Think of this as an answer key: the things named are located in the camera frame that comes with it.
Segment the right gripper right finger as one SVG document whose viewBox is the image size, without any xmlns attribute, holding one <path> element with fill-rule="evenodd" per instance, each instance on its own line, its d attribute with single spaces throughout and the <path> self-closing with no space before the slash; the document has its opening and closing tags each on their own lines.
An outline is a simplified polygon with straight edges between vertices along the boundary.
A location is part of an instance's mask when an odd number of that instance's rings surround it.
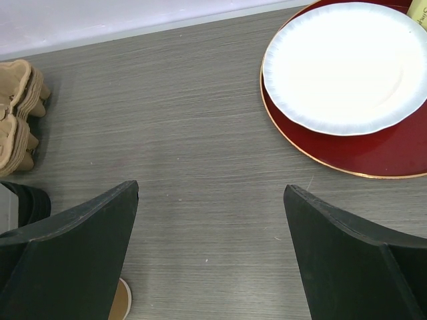
<svg viewBox="0 0 427 320">
<path fill-rule="evenodd" d="M 426 239 L 287 185 L 284 207 L 312 319 L 425 319 Z"/>
</svg>

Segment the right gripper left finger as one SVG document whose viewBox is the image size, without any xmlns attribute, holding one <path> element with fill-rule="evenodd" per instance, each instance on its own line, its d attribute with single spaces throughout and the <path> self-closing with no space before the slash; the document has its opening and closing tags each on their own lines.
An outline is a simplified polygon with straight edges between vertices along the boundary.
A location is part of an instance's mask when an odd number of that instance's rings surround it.
<svg viewBox="0 0 427 320">
<path fill-rule="evenodd" d="M 2 319 L 107 319 L 139 186 L 125 181 L 1 236 Z"/>
</svg>

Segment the stack of paper cups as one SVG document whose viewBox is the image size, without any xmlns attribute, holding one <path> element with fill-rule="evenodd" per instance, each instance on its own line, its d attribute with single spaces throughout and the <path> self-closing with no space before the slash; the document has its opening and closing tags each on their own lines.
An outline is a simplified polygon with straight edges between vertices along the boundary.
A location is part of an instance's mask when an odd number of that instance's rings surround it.
<svg viewBox="0 0 427 320">
<path fill-rule="evenodd" d="M 109 320 L 125 320 L 131 309 L 132 294 L 127 282 L 120 278 L 109 312 Z"/>
</svg>

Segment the stack of black lids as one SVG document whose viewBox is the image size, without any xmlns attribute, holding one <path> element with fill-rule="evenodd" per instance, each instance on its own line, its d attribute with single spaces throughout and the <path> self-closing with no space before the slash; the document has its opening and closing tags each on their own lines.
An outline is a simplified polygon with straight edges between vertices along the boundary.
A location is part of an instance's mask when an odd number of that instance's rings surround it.
<svg viewBox="0 0 427 320">
<path fill-rule="evenodd" d="M 6 181 L 1 184 L 18 197 L 18 227 L 50 216 L 51 200 L 44 190 Z"/>
</svg>

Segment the red round tray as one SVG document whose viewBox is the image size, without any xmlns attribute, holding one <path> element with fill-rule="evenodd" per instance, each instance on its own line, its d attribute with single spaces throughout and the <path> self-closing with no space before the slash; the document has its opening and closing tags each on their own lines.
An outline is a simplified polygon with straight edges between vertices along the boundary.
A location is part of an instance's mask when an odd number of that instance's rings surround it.
<svg viewBox="0 0 427 320">
<path fill-rule="evenodd" d="M 312 9 L 349 2 L 383 5 L 407 15 L 407 1 L 316 1 L 284 26 Z M 260 91 L 273 124 L 296 149 L 313 160 L 363 177 L 403 179 L 426 174 L 426 100 L 419 110 L 391 127 L 365 135 L 336 136 L 311 131 L 281 113 L 266 91 L 262 66 Z"/>
</svg>

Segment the cardboard cup carrier stack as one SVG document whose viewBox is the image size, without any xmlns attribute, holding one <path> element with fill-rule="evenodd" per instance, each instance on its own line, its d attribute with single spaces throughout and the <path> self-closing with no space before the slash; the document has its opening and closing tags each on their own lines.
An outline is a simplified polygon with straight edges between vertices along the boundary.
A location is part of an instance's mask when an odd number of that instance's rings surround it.
<svg viewBox="0 0 427 320">
<path fill-rule="evenodd" d="M 29 117 L 42 118 L 51 91 L 40 70 L 24 59 L 1 63 L 1 176 L 30 171 L 39 140 Z"/>
</svg>

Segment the white paper plate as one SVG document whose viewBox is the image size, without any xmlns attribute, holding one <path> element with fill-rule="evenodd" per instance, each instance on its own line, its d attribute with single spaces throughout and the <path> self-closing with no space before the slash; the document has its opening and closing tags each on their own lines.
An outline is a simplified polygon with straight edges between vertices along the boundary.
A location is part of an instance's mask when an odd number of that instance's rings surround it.
<svg viewBox="0 0 427 320">
<path fill-rule="evenodd" d="M 294 123 L 336 136 L 375 133 L 425 102 L 426 31 L 383 5 L 325 5 L 278 31 L 262 75 L 270 99 Z"/>
</svg>

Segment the pale yellow mug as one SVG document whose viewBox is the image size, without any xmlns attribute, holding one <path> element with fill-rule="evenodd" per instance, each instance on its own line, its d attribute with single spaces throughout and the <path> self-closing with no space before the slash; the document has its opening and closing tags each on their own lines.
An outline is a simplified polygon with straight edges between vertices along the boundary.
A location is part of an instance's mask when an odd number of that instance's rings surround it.
<svg viewBox="0 0 427 320">
<path fill-rule="evenodd" d="M 412 0 L 407 16 L 427 30 L 427 0 Z"/>
</svg>

